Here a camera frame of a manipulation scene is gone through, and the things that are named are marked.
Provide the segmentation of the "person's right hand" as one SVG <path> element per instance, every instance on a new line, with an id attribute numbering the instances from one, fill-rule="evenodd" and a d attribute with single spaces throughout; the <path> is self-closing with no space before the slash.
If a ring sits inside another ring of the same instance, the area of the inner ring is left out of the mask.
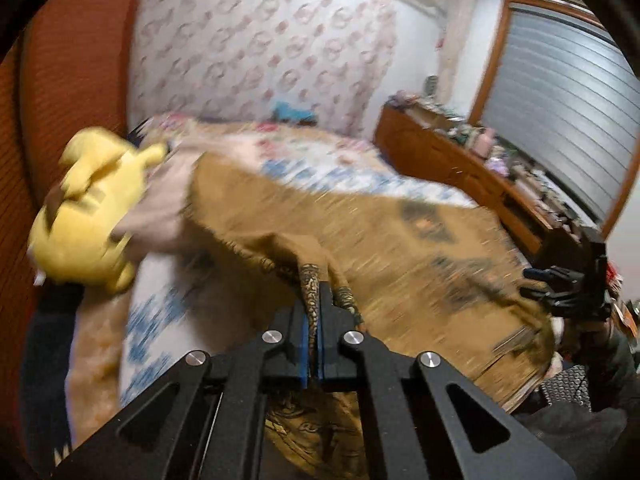
<path id="1" fill-rule="evenodd" d="M 582 337 L 589 337 L 597 341 L 608 341 L 613 331 L 612 320 L 578 322 L 575 330 Z"/>

